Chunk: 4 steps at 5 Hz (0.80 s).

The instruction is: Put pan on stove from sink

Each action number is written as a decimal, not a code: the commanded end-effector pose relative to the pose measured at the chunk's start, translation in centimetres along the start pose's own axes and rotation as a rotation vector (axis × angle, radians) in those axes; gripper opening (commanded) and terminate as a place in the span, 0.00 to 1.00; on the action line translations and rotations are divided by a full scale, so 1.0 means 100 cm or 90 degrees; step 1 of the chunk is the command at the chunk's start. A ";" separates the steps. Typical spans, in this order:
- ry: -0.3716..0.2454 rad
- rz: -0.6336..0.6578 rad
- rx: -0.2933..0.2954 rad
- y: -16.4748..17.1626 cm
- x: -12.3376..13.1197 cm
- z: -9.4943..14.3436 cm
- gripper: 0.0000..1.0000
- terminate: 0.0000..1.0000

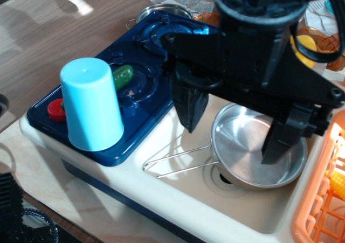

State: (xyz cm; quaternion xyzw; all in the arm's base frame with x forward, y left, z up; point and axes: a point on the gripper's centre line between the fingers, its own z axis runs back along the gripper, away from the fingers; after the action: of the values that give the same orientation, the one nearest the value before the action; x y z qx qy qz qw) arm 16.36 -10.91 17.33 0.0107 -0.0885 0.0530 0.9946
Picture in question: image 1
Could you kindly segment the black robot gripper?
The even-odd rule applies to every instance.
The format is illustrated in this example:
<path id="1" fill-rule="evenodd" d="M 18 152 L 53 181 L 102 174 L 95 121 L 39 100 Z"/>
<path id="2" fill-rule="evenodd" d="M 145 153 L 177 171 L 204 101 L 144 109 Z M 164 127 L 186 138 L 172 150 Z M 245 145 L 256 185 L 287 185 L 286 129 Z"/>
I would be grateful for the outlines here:
<path id="1" fill-rule="evenodd" d="M 181 125 L 192 133 L 209 94 L 268 115 L 262 164 L 275 164 L 303 137 L 322 135 L 344 91 L 305 66 L 288 37 L 221 28 L 216 34 L 167 33 L 162 65 Z"/>

